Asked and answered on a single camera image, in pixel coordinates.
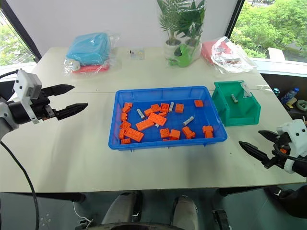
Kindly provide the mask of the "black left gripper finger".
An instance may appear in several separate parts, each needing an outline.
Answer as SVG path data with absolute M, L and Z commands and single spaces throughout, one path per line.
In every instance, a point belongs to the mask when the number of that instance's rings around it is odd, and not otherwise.
M 62 120 L 83 111 L 88 106 L 88 103 L 76 103 L 66 106 L 64 109 L 56 111 L 56 118 Z
M 45 93 L 47 97 L 49 97 L 49 96 L 57 96 L 57 95 L 65 94 L 72 89 L 74 89 L 74 86 L 72 85 L 59 84 L 59 85 L 54 85 L 54 86 L 43 88 L 42 91 Z

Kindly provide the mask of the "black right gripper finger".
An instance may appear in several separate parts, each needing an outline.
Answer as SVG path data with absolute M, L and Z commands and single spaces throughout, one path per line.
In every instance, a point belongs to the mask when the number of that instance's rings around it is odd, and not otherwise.
M 261 134 L 263 137 L 265 137 L 267 140 L 276 143 L 278 142 L 279 139 L 279 135 L 273 131 L 269 131 L 269 130 L 259 130 L 258 131 L 259 134 Z
M 247 154 L 259 160 L 264 166 L 273 166 L 273 162 L 268 158 L 267 154 L 258 150 L 257 147 L 243 141 L 239 141 L 238 143 Z

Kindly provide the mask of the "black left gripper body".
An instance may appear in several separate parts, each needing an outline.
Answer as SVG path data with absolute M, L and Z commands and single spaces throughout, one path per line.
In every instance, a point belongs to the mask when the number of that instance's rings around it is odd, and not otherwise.
M 43 88 L 37 99 L 31 99 L 31 108 L 38 120 L 54 118 L 55 110 L 50 107 L 49 96 L 54 96 L 52 88 Z

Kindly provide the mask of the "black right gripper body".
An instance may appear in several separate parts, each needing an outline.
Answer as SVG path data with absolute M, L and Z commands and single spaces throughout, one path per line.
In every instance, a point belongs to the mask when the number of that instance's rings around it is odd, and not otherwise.
M 274 156 L 271 158 L 273 166 L 276 165 L 281 169 L 284 168 L 284 164 L 290 154 L 290 147 L 289 147 L 290 142 L 291 139 L 288 133 L 279 134 L 278 142 L 273 143 L 272 154 Z

